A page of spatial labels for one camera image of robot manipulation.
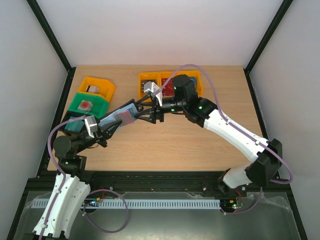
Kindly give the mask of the black card holder wallet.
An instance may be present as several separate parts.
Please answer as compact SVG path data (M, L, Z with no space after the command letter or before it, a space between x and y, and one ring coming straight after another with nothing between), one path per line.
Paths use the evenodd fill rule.
M135 115L138 113L138 106L134 99L126 102L112 112L99 119L98 126L101 130L105 130L107 125L115 121L122 121L120 127L134 123L137 119Z

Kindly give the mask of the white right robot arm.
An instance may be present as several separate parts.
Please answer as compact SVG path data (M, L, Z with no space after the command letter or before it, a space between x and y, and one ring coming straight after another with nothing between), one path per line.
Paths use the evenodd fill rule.
M151 99L150 108L135 117L150 123L164 121L167 113L181 112L190 122L219 135L249 160L237 168L227 169L220 177L218 191L229 196L239 186L253 183L266 187L281 167L282 143L256 136L229 117L219 112L218 106L209 99L198 96L195 85L185 74L172 80L174 95L163 97L159 87L152 81L144 84L146 98Z

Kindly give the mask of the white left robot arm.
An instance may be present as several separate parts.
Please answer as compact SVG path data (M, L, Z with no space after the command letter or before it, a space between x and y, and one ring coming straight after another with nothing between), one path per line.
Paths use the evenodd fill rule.
M51 141L56 131L70 123L84 123L77 136L62 135ZM87 158L79 153L94 144L107 147L107 140L122 124L121 120L103 126L93 115L83 115L66 120L50 132L47 149L50 159L57 168L55 183L47 206L32 233L23 236L25 240L67 240L76 216L87 198L93 194L92 171L86 171Z

